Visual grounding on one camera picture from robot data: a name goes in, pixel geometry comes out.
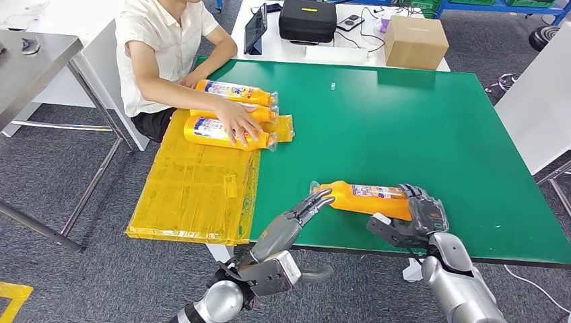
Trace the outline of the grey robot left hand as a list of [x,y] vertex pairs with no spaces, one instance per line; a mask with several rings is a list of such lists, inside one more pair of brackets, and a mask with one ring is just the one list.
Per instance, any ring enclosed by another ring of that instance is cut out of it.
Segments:
[[328,277],[331,268],[302,272],[293,260],[289,249],[297,240],[302,228],[319,212],[335,201],[330,188],[310,194],[295,207],[278,215],[259,236],[256,244],[242,257],[239,275],[252,288],[268,289],[291,287],[298,281],[315,282]]

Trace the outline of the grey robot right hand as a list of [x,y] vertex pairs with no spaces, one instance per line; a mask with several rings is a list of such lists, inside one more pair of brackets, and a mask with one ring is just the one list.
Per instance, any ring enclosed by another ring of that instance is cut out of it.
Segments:
[[435,199],[423,188],[412,184],[399,184],[399,188],[407,197],[411,233],[424,237],[437,231],[449,231],[448,219],[440,199]]

